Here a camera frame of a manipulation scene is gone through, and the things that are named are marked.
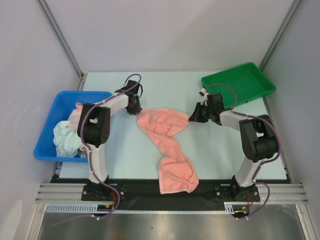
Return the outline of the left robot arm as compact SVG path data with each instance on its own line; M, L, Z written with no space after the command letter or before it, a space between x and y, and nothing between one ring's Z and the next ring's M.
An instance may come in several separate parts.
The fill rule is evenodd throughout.
M89 194L99 200L109 197L112 189L106 185L109 174L105 148L111 132L111 117L122 109L130 115L139 114L142 110L139 92L142 91L143 87L139 82L128 80L124 87L116 90L107 99L83 105L77 134L85 146L89 164L89 177L83 188L86 197Z

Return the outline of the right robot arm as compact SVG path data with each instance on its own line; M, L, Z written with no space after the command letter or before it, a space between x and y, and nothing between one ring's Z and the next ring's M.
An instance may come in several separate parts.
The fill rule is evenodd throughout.
M244 159L239 171L232 177L230 195L234 200L242 201L255 186L262 165L280 155L277 132L266 114L253 116L226 108L220 93L209 94L202 90L199 94L202 100L196 103L189 122L212 121L240 132Z

